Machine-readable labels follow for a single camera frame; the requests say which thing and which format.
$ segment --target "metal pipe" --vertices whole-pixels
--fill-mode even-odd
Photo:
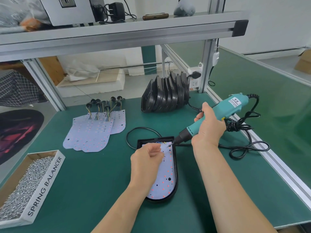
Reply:
[[[130,66],[122,66],[122,67],[114,67],[114,68],[106,68],[106,69],[100,69],[100,71],[104,70],[116,70],[116,69],[126,69],[126,68],[132,68],[132,67],[138,67],[138,66],[145,66],[145,65],[159,65],[162,62],[153,62],[153,63],[144,63],[140,65],[130,65]],[[165,61],[165,64],[167,63],[173,63],[173,61]]]

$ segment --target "forearm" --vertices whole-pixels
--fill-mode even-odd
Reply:
[[[129,185],[92,233],[130,232],[145,197],[144,191]]]
[[[193,149],[217,231],[276,232],[244,191],[219,149],[213,145]]]

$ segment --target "black power adapter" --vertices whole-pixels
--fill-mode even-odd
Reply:
[[[125,10],[123,3],[120,2],[114,2],[111,4],[108,4],[109,8],[109,16],[111,18],[112,22],[118,21],[118,20],[125,20]]]

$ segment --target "pile of screws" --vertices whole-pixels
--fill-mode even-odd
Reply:
[[[37,159],[29,165],[18,186],[0,209],[0,221],[16,219],[21,216],[53,158]]]

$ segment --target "screwdriver label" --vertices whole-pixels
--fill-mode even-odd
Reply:
[[[241,104],[241,102],[239,101],[238,98],[236,97],[233,97],[231,100],[229,100],[229,102],[234,106],[234,107],[237,107]]]

